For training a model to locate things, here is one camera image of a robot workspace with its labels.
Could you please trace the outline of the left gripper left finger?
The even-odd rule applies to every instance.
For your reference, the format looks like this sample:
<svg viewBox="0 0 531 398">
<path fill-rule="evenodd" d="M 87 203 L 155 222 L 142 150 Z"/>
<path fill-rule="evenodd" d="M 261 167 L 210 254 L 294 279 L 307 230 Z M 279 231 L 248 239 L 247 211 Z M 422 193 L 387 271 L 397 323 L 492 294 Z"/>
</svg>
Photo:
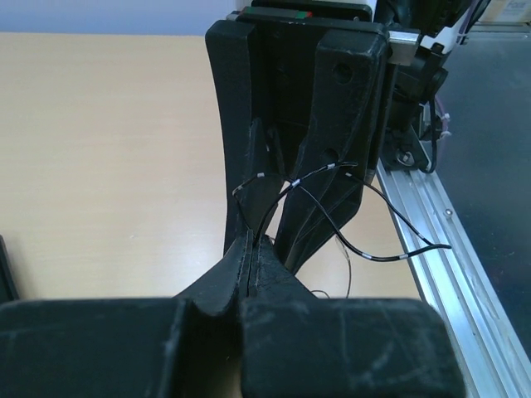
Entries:
<svg viewBox="0 0 531 398">
<path fill-rule="evenodd" d="M 173 397 L 180 347 L 198 315 L 237 296 L 252 235 L 174 298 L 32 300 L 1 307 L 3 397 Z"/>
</svg>

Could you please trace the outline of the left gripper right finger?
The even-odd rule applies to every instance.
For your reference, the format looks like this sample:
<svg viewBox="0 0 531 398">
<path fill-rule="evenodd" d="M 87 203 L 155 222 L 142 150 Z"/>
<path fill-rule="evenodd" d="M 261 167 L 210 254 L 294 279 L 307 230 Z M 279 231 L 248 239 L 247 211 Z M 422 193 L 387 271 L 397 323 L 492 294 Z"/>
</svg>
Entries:
<svg viewBox="0 0 531 398">
<path fill-rule="evenodd" d="M 463 397 L 441 316 L 410 298 L 318 298 L 278 260 L 253 250 L 240 305 L 245 397 Z"/>
</svg>

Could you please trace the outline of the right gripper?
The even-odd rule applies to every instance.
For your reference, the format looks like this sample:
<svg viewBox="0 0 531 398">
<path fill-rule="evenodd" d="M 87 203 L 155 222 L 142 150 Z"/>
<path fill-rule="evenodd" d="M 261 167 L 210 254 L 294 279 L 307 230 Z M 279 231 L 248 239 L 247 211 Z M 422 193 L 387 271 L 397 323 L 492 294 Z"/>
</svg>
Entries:
<svg viewBox="0 0 531 398">
<path fill-rule="evenodd" d="M 287 195 L 275 251 L 292 273 L 358 212 L 392 92 L 391 25 L 368 5 L 254 1 L 205 36 L 222 126 L 224 246 L 266 230 Z"/>
</svg>

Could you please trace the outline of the black plastic bin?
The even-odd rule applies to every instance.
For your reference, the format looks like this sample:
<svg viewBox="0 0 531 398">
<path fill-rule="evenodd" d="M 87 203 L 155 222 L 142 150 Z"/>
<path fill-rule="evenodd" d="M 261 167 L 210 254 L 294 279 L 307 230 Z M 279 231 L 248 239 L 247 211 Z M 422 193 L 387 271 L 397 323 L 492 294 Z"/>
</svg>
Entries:
<svg viewBox="0 0 531 398">
<path fill-rule="evenodd" d="M 2 236 L 0 236 L 0 247 L 0 300 L 1 304 L 4 304 L 7 302 L 18 300 L 20 298 L 20 295 L 17 291 L 17 287 L 12 276 L 10 260 Z"/>
</svg>

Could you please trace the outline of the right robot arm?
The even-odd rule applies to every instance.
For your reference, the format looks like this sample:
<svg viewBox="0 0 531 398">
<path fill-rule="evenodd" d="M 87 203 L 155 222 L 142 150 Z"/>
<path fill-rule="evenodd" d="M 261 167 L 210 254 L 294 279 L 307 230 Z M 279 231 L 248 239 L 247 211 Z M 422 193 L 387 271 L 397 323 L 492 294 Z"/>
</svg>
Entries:
<svg viewBox="0 0 531 398">
<path fill-rule="evenodd" d="M 428 166 L 434 101 L 468 1 L 252 1 L 205 35 L 222 126 L 225 246 L 263 234 L 297 271 L 358 212 L 378 161 Z"/>
</svg>

